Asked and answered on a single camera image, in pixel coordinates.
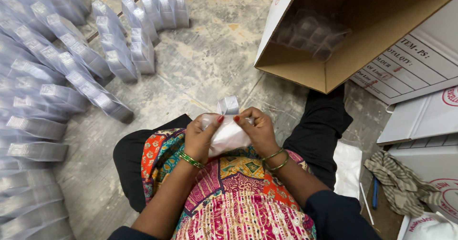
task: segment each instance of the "cardboard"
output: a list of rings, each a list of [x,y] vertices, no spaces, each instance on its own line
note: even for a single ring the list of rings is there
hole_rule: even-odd
[[[255,67],[320,92],[329,93],[450,0],[273,0]],[[337,12],[353,30],[329,61],[270,42],[287,10],[302,3]]]
[[[394,144],[389,152],[425,181],[441,190],[441,205],[428,206],[458,224],[458,134]]]
[[[458,132],[458,86],[399,103],[377,140],[387,145]]]
[[[457,85],[457,10],[458,0],[452,0],[352,75],[352,81],[387,104]]]

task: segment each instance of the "colorful printed kurta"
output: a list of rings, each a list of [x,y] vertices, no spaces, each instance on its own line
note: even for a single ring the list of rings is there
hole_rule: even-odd
[[[145,142],[141,177],[146,203],[180,160],[186,129],[158,131]],[[311,173],[296,153],[289,156]],[[313,221],[252,147],[210,159],[199,171],[178,221],[176,239],[316,239]]]

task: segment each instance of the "white straw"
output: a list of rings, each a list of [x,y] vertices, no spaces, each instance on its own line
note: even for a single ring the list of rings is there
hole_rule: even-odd
[[[366,204],[367,213],[369,213],[370,222],[372,223],[372,225],[374,225],[374,220],[372,219],[372,215],[370,214],[369,210],[369,205],[367,204],[366,195],[364,194],[363,184],[359,183],[359,186],[361,187],[361,192],[363,193],[364,203]]]

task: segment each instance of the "black pants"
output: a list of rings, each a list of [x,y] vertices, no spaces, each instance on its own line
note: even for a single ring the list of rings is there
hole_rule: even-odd
[[[113,150],[121,187],[130,206],[141,212],[146,206],[141,182],[141,156],[146,140],[158,130],[186,128],[192,120],[183,114],[153,130],[140,130],[126,135]],[[328,95],[310,90],[304,115],[283,148],[301,155],[315,176],[334,189],[337,165],[333,155],[337,140],[353,121],[344,108],[344,85]]]

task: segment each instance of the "bangle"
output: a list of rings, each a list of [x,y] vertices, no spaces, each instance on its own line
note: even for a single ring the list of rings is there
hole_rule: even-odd
[[[202,163],[200,163],[200,162],[196,161],[195,159],[191,158],[190,156],[188,156],[183,151],[180,151],[178,153],[178,155],[180,156],[180,158],[182,158],[183,160],[189,162],[191,165],[196,166],[198,168],[204,168],[204,165]]]
[[[272,154],[272,155],[270,155],[270,156],[268,156],[268,157],[264,157],[264,158],[262,158],[262,159],[260,159],[260,160],[261,160],[262,162],[264,162],[266,159],[272,158],[272,157],[274,157],[275,155],[279,154],[279,153],[282,152],[282,151],[283,151],[283,148],[280,148],[280,150],[277,151],[276,153],[274,153],[274,154]]]
[[[285,153],[286,153],[286,160],[278,167],[270,168],[265,162],[263,162],[264,165],[266,166],[267,170],[274,171],[274,170],[277,170],[277,169],[283,167],[284,165],[286,165],[286,162],[288,162],[288,160],[289,160],[289,154],[287,152],[285,152]]]

